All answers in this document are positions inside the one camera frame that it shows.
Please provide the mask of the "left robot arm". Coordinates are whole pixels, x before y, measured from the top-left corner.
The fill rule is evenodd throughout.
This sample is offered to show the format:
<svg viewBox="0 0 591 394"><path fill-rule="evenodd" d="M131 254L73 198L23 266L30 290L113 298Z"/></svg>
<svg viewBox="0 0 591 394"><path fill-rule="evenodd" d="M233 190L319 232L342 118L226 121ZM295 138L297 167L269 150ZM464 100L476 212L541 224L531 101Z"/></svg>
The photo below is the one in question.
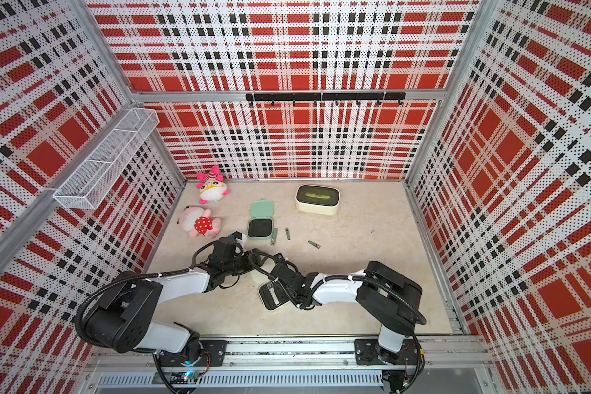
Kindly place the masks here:
<svg viewBox="0 0 591 394"><path fill-rule="evenodd" d="M211 292L228 277L242 277L262 268L264 261L245 251L244 237L234 233L198 249L188 268L155 274L122 272L78 307L75 330L82 341L117 353L183 353L194 341L194 333L179 324L154 320L157 307Z"/></svg>

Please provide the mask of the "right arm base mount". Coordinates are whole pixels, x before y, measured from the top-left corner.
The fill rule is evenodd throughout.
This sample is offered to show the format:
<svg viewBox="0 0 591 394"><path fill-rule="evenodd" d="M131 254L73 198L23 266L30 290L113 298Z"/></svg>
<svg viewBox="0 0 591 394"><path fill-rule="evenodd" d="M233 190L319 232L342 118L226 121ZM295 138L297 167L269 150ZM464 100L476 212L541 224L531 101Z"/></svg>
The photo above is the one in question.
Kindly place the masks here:
<svg viewBox="0 0 591 394"><path fill-rule="evenodd" d="M417 365L419 351L415 342L405 338L400 351L393 353L382 348L376 339L354 340L356 364L361 366L372 365Z"/></svg>

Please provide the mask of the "aluminium front rail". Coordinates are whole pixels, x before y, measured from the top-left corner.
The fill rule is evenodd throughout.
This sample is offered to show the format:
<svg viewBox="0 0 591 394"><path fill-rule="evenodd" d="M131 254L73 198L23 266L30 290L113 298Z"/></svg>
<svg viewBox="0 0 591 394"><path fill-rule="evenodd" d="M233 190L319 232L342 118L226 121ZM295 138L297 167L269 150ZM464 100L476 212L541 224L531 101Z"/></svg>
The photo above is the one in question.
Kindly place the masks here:
<svg viewBox="0 0 591 394"><path fill-rule="evenodd" d="M80 381L80 393L355 392L498 393L489 353L478 337L421 336L423 372L413 378L418 351L405 345L398 365L377 361L373 337L209 338L209 368L164 365L146 354L98 353Z"/></svg>

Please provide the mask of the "large green nail clipper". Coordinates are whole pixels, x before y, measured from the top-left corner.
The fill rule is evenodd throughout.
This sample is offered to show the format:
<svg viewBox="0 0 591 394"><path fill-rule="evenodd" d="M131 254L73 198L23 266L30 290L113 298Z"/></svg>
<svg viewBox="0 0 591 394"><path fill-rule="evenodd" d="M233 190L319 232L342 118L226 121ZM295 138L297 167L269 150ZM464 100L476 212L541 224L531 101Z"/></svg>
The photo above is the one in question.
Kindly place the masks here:
<svg viewBox="0 0 591 394"><path fill-rule="evenodd" d="M277 234L278 234L278 229L277 228L273 228L272 230L272 235L270 238L270 245L271 246L275 246L277 243Z"/></svg>

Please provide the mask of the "cream tissue box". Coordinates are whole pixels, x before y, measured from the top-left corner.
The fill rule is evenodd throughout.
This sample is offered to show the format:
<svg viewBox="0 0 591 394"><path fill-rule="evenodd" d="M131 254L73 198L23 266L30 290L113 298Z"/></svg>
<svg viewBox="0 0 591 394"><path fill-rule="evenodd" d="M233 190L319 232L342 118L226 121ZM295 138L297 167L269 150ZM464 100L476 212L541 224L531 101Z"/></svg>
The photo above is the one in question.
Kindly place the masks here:
<svg viewBox="0 0 591 394"><path fill-rule="evenodd" d="M340 191L326 186L302 185L295 195L295 206L304 213L333 216L339 211L340 201Z"/></svg>

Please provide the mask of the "black wall hook rail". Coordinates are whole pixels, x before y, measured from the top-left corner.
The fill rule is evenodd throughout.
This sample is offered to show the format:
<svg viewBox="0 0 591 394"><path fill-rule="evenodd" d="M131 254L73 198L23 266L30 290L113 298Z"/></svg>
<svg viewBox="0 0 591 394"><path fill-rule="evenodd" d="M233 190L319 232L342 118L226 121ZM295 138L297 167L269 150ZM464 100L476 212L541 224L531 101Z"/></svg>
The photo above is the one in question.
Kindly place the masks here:
<svg viewBox="0 0 591 394"><path fill-rule="evenodd" d="M315 92L315 93L250 93L246 94L248 103L270 103L275 105L278 102L363 102L373 101L381 103L383 101L401 102L407 97L406 92Z"/></svg>

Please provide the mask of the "cream case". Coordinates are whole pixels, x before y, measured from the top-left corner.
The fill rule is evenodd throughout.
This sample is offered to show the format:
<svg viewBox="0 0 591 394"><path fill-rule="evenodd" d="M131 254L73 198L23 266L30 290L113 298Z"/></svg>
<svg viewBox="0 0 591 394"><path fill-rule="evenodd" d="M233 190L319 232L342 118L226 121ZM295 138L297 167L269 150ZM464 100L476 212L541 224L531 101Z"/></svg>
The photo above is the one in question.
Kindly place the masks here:
<svg viewBox="0 0 591 394"><path fill-rule="evenodd" d="M267 311L274 312L291 303L287 293L259 271L252 271L251 277L258 285L259 298Z"/></svg>

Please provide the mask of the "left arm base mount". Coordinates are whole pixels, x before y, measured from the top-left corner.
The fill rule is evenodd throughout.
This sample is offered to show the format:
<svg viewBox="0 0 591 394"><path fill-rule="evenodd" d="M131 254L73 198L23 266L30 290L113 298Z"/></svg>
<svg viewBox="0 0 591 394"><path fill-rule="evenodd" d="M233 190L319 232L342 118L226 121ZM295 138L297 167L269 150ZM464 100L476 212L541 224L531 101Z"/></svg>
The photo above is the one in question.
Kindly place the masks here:
<svg viewBox="0 0 591 394"><path fill-rule="evenodd" d="M159 361L164 368L220 367L226 353L227 341L198 340L188 344L180 353L161 351Z"/></svg>

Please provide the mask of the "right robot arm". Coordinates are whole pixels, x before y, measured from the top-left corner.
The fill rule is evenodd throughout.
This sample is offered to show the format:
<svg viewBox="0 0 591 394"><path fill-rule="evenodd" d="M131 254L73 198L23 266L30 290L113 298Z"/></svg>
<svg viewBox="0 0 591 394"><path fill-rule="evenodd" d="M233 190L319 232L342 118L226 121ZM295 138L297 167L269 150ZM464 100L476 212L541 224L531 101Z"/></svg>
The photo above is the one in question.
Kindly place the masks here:
<svg viewBox="0 0 591 394"><path fill-rule="evenodd" d="M398 354L427 319L420 313L422 287L378 261L351 274L301 273L295 264L280 261L259 288L264 308L274 311L291 304L299 310L334 303L360 305L381 324L379 348Z"/></svg>

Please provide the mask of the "green nail clipper case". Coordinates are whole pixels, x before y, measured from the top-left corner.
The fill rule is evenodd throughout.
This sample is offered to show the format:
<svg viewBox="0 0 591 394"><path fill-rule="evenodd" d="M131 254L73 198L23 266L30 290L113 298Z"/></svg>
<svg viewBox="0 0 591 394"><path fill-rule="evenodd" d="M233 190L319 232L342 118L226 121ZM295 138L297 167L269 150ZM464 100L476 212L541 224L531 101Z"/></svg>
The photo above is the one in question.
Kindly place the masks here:
<svg viewBox="0 0 591 394"><path fill-rule="evenodd" d="M251 204L251 218L247 236L251 240L267 240L274 232L274 205L272 200L257 200Z"/></svg>

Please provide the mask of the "pink doll red dress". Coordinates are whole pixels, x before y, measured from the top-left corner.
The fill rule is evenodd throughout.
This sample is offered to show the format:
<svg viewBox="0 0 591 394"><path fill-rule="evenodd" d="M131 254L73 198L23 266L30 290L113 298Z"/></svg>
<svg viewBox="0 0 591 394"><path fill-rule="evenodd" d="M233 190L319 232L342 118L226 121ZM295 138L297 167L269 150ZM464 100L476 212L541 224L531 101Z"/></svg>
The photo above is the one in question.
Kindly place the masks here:
<svg viewBox="0 0 591 394"><path fill-rule="evenodd" d="M206 238L215 238L222 229L222 223L219 218L212 217L212 211L207 208L196 206L186 207L177 224L190 238L204 236Z"/></svg>

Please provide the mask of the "pink owl plush toy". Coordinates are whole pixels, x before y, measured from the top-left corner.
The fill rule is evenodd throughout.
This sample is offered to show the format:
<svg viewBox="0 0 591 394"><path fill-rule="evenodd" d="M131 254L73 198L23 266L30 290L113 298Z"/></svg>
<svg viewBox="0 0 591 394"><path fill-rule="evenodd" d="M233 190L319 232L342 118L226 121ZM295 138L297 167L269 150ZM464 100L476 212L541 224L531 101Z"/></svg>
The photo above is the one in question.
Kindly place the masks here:
<svg viewBox="0 0 591 394"><path fill-rule="evenodd" d="M230 190L218 166L211 167L209 172L199 173L197 179L200 181L196 188L199 191L199 202L201 205L218 202L230 194Z"/></svg>

